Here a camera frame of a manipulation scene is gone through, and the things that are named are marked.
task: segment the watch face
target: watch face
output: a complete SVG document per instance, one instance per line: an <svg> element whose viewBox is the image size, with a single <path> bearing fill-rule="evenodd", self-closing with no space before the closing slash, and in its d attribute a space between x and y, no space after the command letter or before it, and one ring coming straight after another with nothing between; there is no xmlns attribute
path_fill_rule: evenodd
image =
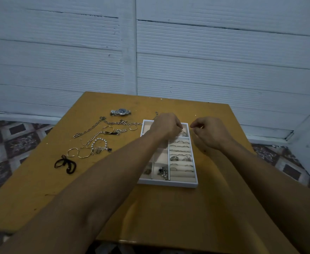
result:
<svg viewBox="0 0 310 254"><path fill-rule="evenodd" d="M119 114L126 114L127 110L126 109L119 109L118 112L119 112Z"/></svg>

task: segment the hand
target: hand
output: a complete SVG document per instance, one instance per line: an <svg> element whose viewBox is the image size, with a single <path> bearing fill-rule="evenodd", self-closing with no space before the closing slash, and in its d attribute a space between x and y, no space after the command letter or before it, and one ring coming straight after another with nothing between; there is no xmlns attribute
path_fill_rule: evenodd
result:
<svg viewBox="0 0 310 254"><path fill-rule="evenodd" d="M190 127L208 147L217 150L233 141L223 122L216 117L200 117L192 122Z"/></svg>
<svg viewBox="0 0 310 254"><path fill-rule="evenodd" d="M161 113L153 122L149 131L156 132L163 140L171 140L178 136L182 124L174 113Z"/></svg>

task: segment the patterned floor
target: patterned floor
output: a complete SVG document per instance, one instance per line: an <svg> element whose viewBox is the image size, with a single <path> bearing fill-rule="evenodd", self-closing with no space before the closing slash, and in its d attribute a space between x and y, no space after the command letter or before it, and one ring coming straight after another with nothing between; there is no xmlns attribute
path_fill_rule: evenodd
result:
<svg viewBox="0 0 310 254"><path fill-rule="evenodd" d="M52 130L53 125L33 124L22 122L0 121L0 187L12 175L30 152ZM310 176L297 158L285 147L264 145L252 145L259 157L275 166L291 178L310 188ZM7 239L4 233L0 233L0 245ZM163 253L161 248L142 246L115 246L111 253L121 253L121 248L130 248L128 253Z"/></svg>

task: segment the white trim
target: white trim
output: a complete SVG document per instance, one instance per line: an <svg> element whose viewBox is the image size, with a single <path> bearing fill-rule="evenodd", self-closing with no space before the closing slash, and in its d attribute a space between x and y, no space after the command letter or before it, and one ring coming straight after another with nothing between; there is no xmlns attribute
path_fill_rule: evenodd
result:
<svg viewBox="0 0 310 254"><path fill-rule="evenodd" d="M136 0L118 0L122 71L125 94L137 95Z"/></svg>
<svg viewBox="0 0 310 254"><path fill-rule="evenodd" d="M0 120L56 125L60 117L1 113Z"/></svg>
<svg viewBox="0 0 310 254"><path fill-rule="evenodd" d="M288 143L291 144L297 142L308 130L310 130L310 115L296 127L293 131L293 135L288 140Z"/></svg>
<svg viewBox="0 0 310 254"><path fill-rule="evenodd" d="M282 138L246 135L248 141L252 144L288 146L289 142Z"/></svg>

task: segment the jewelry organizer tray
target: jewelry organizer tray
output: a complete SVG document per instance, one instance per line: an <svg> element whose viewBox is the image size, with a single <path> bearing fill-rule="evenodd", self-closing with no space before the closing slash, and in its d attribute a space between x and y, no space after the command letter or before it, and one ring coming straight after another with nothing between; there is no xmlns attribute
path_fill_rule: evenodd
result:
<svg viewBox="0 0 310 254"><path fill-rule="evenodd" d="M141 137L153 120L143 120ZM196 188L198 185L194 155L187 123L182 123L183 132L165 148L158 148L144 168L138 183Z"/></svg>

